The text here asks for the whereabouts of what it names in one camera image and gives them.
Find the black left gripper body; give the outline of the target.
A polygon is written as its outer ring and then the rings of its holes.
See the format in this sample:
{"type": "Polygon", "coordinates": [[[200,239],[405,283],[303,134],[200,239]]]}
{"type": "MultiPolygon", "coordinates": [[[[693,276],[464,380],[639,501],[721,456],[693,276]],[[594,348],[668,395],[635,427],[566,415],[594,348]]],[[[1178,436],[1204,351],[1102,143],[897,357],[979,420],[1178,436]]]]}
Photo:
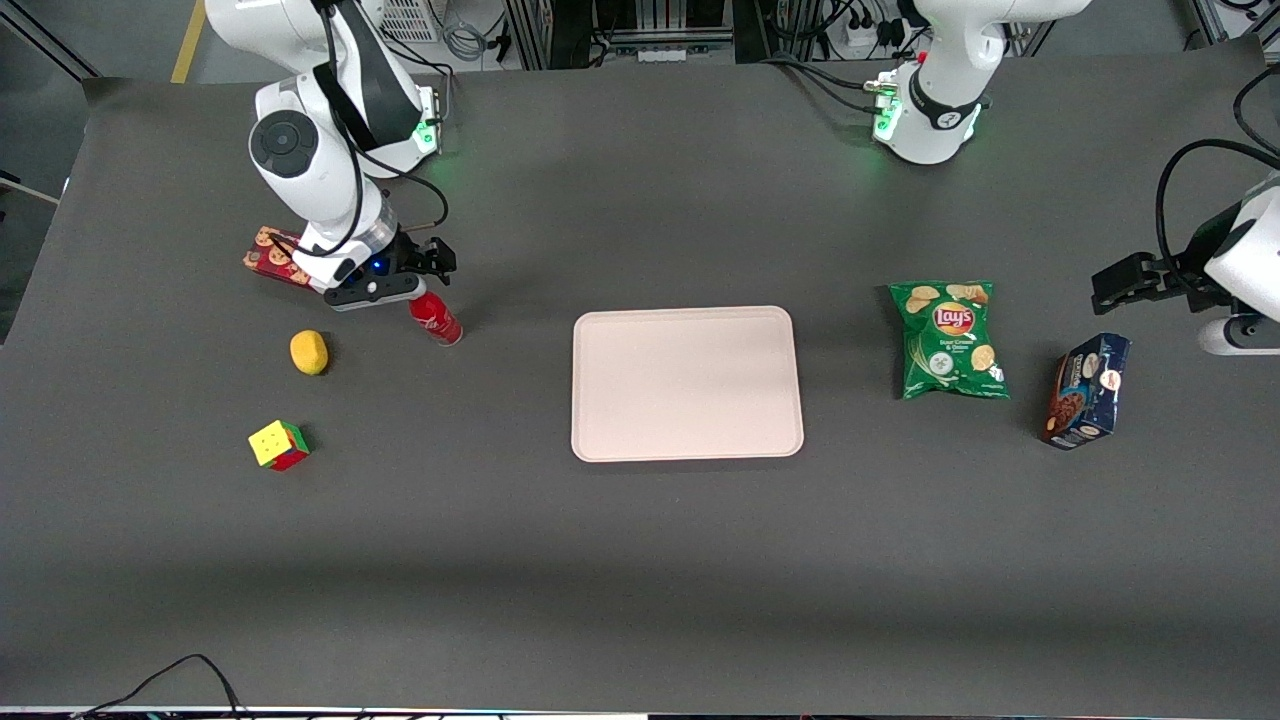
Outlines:
{"type": "Polygon", "coordinates": [[[1236,215],[1236,211],[1221,211],[1210,218],[1193,232],[1187,247],[1174,254],[1169,246],[1167,222],[1164,213],[1158,213],[1158,250],[1164,264],[1160,300],[1184,297],[1192,313],[1211,307],[1230,307],[1233,313],[1239,309],[1239,301],[1207,272],[1208,260],[1233,232],[1236,215]]]}

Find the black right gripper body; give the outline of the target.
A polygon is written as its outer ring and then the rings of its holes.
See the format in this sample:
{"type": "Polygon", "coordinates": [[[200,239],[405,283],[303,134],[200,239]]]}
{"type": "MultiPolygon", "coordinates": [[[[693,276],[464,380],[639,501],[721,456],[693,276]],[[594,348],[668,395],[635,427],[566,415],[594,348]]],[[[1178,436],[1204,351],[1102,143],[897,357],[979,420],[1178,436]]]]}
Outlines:
{"type": "Polygon", "coordinates": [[[421,297],[428,283],[411,273],[419,269],[421,243],[399,232],[381,251],[357,266],[335,288],[326,290],[326,297],[421,297]]]}

